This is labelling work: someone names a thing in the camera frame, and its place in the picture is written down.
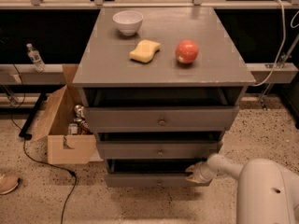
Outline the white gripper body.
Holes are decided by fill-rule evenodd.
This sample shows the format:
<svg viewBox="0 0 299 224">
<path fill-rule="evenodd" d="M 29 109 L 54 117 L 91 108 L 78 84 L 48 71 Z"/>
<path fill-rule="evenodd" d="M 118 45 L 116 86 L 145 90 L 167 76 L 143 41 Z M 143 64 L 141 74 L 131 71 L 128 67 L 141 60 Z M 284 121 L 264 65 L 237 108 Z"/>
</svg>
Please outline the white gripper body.
<svg viewBox="0 0 299 224">
<path fill-rule="evenodd" d="M 215 177 L 215 173 L 206 162 L 198 162 L 194 165 L 193 177 L 197 183 L 207 183 Z"/>
</svg>

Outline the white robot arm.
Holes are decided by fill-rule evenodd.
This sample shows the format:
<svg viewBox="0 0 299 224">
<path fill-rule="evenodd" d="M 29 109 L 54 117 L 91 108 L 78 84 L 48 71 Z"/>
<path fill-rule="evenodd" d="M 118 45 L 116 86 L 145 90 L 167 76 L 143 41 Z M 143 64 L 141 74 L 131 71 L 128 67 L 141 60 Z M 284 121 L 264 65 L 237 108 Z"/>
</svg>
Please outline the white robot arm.
<svg viewBox="0 0 299 224">
<path fill-rule="evenodd" d="M 237 181 L 236 224 L 296 224 L 299 175 L 275 161 L 254 159 L 234 163 L 221 154 L 192 164 L 188 181 L 204 184 L 230 176 Z"/>
</svg>

